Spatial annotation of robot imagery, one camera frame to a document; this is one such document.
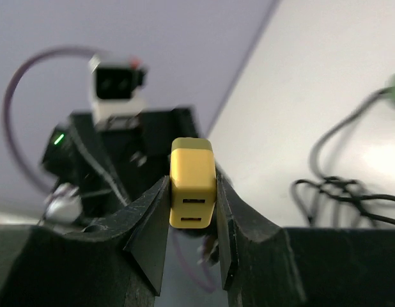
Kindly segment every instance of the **white surface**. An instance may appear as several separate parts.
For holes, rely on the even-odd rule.
[[[277,224],[304,225],[289,186],[312,178],[310,148],[393,73],[395,0],[282,1],[212,131],[216,158],[248,204]],[[364,117],[340,155],[336,141],[321,157],[326,172],[395,194],[389,103]]]

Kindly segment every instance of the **yellow object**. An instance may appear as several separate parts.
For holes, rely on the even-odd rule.
[[[216,169],[207,139],[178,138],[171,152],[172,207],[175,228],[206,228],[216,202]]]

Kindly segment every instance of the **black camera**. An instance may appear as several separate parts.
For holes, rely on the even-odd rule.
[[[96,67],[95,94],[100,100],[129,100],[142,86],[146,71],[142,68]]]

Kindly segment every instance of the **black slot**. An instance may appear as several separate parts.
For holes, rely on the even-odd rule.
[[[191,221],[191,222],[200,222],[202,219],[200,217],[181,217],[181,221]]]
[[[183,203],[205,203],[206,200],[194,200],[191,198],[184,198]]]

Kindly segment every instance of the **camera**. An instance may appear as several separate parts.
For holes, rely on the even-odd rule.
[[[146,69],[129,59],[100,58],[89,62],[91,70],[91,105],[94,124],[105,124],[116,117],[133,116],[146,107],[139,92]]]

